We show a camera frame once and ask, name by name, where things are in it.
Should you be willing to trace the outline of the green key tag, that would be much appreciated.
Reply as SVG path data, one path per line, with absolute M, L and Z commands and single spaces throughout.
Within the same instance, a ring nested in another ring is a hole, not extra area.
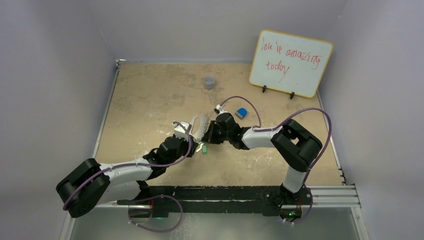
M 200 151 L 203 155 L 206 155 L 208 153 L 208 146 L 205 143 L 202 143 L 200 147 Z

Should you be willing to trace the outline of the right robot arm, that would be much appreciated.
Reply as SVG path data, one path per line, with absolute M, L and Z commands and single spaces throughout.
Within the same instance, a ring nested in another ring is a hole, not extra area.
M 289 165 L 280 191 L 288 204 L 300 198 L 307 171 L 323 148 L 316 136 L 293 119 L 275 128 L 254 129 L 240 126 L 228 112 L 209 123 L 201 141 L 215 145 L 227 141 L 238 150 L 275 148 Z

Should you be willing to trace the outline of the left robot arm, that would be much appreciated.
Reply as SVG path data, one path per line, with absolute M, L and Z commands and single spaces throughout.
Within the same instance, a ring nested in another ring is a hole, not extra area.
M 147 180 L 163 175 L 167 168 L 194 155 L 198 143 L 176 136 L 167 137 L 159 147 L 139 159 L 111 164 L 88 158 L 62 179 L 55 190 L 64 210 L 79 218 L 96 205 L 132 200 L 138 205 L 149 199 Z

